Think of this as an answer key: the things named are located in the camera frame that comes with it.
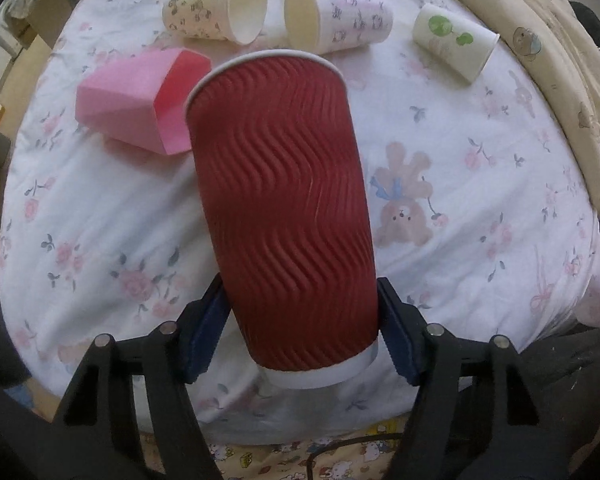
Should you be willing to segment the red ribbed paper cup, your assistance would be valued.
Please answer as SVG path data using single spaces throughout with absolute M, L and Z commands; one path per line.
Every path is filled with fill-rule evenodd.
M 372 364 L 378 299 L 347 86 L 297 50 L 253 52 L 201 79 L 185 112 L 220 277 L 247 349 L 280 388 Z

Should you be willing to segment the pink print paper cup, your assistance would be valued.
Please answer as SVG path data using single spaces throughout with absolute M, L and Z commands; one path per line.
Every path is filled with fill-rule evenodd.
M 387 0 L 284 0 L 289 44 L 317 55 L 380 44 L 392 31 Z

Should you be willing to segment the green tree paper cup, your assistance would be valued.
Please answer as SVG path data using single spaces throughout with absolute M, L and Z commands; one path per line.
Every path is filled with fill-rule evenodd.
M 478 79 L 500 40 L 497 32 L 431 3 L 417 14 L 412 36 L 468 84 Z

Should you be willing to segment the dark clothing by wall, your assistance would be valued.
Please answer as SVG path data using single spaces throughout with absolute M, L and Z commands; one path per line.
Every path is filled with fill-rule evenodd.
M 592 9 L 583 3 L 570 1 L 570 6 L 578 21 L 593 39 L 594 44 L 600 48 L 600 19 Z

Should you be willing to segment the cream bear print duvet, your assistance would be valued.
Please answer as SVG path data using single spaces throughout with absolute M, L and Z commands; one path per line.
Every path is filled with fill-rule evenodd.
M 600 212 L 600 49 L 567 0 L 458 0 L 494 32 L 557 119 Z

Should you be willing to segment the white floral bed sheet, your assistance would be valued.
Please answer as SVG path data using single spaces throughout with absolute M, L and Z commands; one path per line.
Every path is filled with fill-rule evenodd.
M 0 293 L 32 375 L 63 393 L 92 339 L 175 318 L 218 268 L 193 157 L 81 126 L 76 89 L 119 58 L 178 37 L 164 0 L 82 0 L 23 118 L 6 183 Z M 600 229 L 552 109 L 500 35 L 472 84 L 415 44 L 426 4 L 487 29 L 458 0 L 387 0 L 382 44 L 330 58 L 349 90 L 378 273 L 454 334 L 517 347 L 572 322 L 600 271 Z M 286 44 L 268 0 L 254 50 Z

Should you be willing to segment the pink faceted cup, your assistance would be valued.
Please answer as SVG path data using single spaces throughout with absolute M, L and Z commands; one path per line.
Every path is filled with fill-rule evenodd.
M 210 72 L 210 58 L 184 48 L 119 58 L 78 85 L 76 121 L 158 155 L 188 152 L 185 101 Z

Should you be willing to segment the music note paper cup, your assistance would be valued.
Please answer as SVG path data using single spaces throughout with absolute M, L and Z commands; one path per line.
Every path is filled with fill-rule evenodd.
M 245 46 L 262 32 L 266 10 L 268 0 L 166 0 L 162 21 L 187 38 Z

